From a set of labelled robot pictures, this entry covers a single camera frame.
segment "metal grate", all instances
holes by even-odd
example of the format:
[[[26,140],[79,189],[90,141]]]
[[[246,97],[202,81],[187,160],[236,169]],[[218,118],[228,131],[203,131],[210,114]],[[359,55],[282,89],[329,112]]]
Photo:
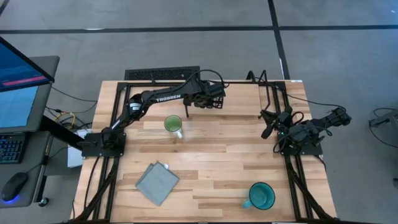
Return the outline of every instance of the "metal grate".
[[[186,80],[199,66],[126,70],[125,80]]]

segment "wooden table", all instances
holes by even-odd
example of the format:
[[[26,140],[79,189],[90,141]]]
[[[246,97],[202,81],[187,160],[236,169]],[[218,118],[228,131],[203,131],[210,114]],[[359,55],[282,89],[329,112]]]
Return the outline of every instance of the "wooden table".
[[[117,84],[117,81],[102,84],[93,121],[94,132],[109,126]],[[303,83],[286,81],[286,85],[291,95],[306,98]],[[154,87],[134,87],[131,94],[151,89]],[[305,119],[311,119],[307,102],[289,98],[289,103],[293,111],[301,111]],[[284,158],[272,152],[276,133],[273,132],[268,139],[260,137],[266,124],[257,115],[266,104],[265,87],[231,84],[226,89],[222,110],[188,107],[190,118],[186,118],[182,100],[152,105],[141,121],[125,129],[127,145],[120,159],[111,222],[294,221]],[[269,109],[275,110],[273,102]],[[164,129],[164,119],[171,114],[183,119],[183,139],[177,139]],[[309,191],[325,211],[335,217],[323,165],[313,156],[302,156],[302,160]],[[77,215],[83,210],[94,161],[95,158],[90,158],[83,163],[75,197]],[[167,163],[170,170],[180,177],[179,183],[159,207],[135,187],[147,166],[156,161]],[[88,201],[98,188],[101,164],[102,159],[96,166]],[[274,206],[265,211],[243,209],[242,203],[250,186],[259,181],[274,189]],[[302,194],[299,190],[297,192],[304,217]],[[105,194],[100,218],[104,217],[107,198]]]

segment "gray towel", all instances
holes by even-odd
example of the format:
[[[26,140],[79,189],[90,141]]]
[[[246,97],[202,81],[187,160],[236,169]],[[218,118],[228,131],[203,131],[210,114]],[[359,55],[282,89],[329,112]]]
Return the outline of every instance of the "gray towel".
[[[149,164],[137,181],[137,189],[155,205],[160,206],[180,179],[163,164]]]

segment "computer screen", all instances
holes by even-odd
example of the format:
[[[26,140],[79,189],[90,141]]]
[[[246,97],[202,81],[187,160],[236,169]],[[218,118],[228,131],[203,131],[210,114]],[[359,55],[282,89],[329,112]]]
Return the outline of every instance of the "computer screen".
[[[53,81],[49,74],[0,37],[0,92]]]

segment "computer mouse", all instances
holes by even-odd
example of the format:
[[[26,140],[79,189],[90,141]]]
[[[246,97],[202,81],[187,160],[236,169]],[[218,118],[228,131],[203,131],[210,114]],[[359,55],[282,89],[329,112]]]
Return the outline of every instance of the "computer mouse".
[[[26,182],[27,182],[26,173],[24,172],[16,173],[7,181],[5,186],[2,188],[1,198],[6,202],[14,199],[22,190]]]

